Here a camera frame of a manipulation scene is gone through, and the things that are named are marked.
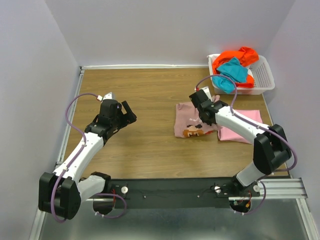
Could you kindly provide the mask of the dusty pink t shirt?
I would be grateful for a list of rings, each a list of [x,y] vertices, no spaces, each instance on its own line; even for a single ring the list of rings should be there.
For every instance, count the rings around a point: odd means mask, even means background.
[[[176,138],[194,138],[217,132],[220,127],[216,124],[203,123],[198,109],[191,102],[175,105],[174,136]]]

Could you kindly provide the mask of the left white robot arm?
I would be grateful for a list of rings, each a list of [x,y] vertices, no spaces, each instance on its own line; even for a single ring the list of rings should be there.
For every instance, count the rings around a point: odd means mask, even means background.
[[[52,173],[44,172],[38,185],[38,208],[63,223],[77,214],[81,203],[93,196],[118,198],[111,177],[94,172],[82,180],[82,174],[93,157],[119,130],[136,122],[126,101],[98,96],[99,113],[81,132],[82,138],[69,157]]]

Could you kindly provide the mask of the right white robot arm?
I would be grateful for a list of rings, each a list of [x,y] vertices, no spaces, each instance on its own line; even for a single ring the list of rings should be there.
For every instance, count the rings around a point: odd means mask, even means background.
[[[280,125],[269,126],[254,121],[221,100],[213,102],[202,89],[189,98],[203,123],[226,127],[253,145],[252,162],[230,182],[217,186],[215,190],[218,193],[241,196],[251,184],[275,172],[292,157],[292,150]]]

